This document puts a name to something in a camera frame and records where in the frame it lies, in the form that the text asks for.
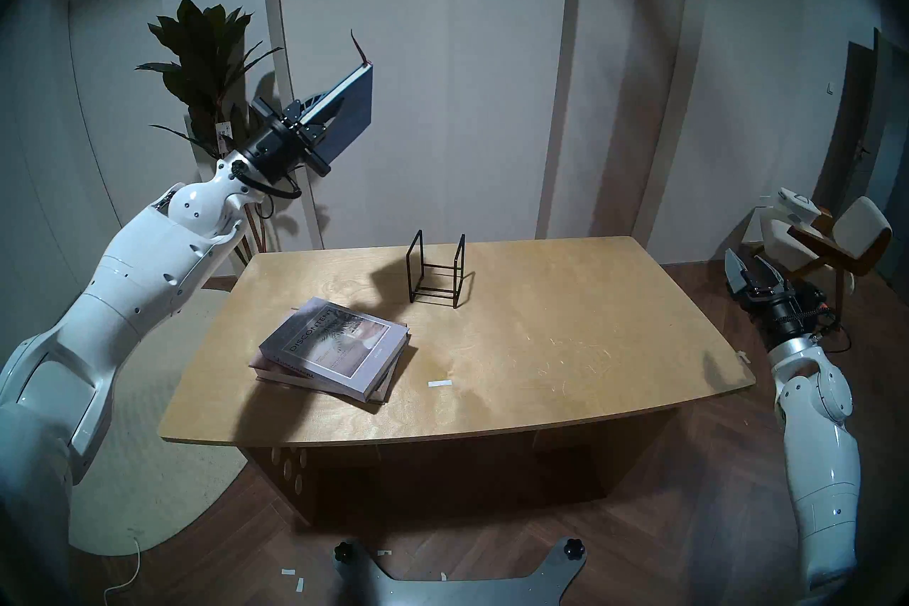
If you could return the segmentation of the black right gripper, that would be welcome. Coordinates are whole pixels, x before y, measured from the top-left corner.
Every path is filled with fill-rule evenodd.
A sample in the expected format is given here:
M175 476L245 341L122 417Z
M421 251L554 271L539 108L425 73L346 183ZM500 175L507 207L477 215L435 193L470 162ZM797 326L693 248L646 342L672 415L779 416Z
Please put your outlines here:
M731 248L724 253L724 272L733 300L747 313L766 351L814 334L819 318L828 314L826 295L821 289L803 280L785 282L763 254L753 256L753 279L755 286L762 289L748 288L745 264ZM782 291L772 293L770 289Z

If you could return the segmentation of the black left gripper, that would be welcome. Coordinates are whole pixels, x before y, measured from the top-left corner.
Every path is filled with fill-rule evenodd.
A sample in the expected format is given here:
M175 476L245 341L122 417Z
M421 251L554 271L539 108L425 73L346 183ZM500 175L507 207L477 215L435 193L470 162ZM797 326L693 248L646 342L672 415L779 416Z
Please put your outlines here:
M288 109L276 111L261 97L251 107L263 129L243 149L245 172L251 174L250 186L275 186L299 167L305 166L319 177L330 173L326 156L317 152L329 124L349 121L350 85L339 83L332 90L318 93L303 103L292 102Z

